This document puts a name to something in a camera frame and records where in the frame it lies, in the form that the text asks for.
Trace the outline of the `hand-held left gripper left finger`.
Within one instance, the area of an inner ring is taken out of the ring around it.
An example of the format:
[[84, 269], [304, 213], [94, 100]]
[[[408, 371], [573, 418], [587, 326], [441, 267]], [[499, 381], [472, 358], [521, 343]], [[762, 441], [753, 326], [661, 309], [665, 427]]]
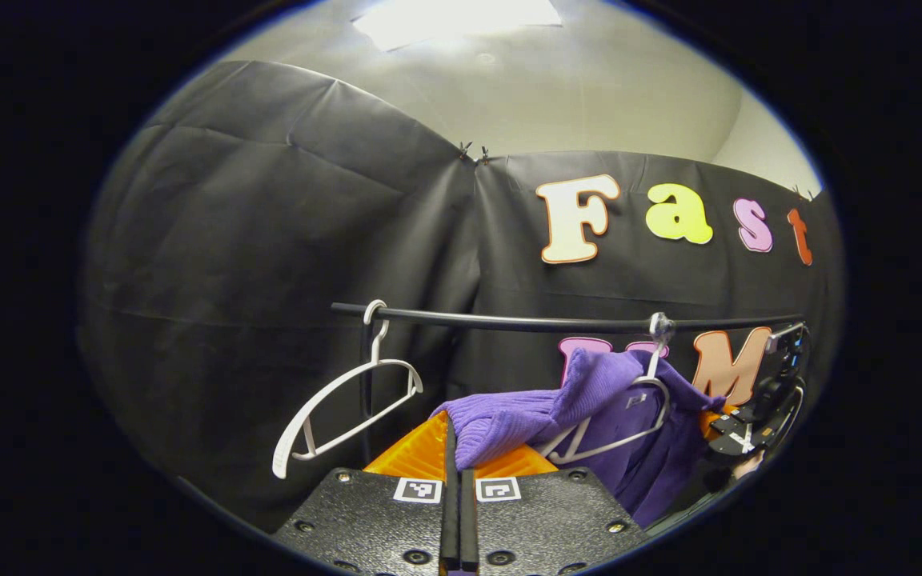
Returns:
[[461, 568], [456, 438], [446, 412], [363, 470], [335, 468], [275, 540], [354, 575], [447, 575]]

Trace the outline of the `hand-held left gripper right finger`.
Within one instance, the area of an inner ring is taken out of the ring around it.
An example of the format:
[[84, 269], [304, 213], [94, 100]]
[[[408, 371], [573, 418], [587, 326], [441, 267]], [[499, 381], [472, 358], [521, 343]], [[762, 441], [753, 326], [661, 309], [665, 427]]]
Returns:
[[466, 573], [579, 573], [648, 539], [591, 470], [557, 468], [526, 445], [461, 470], [460, 568]]

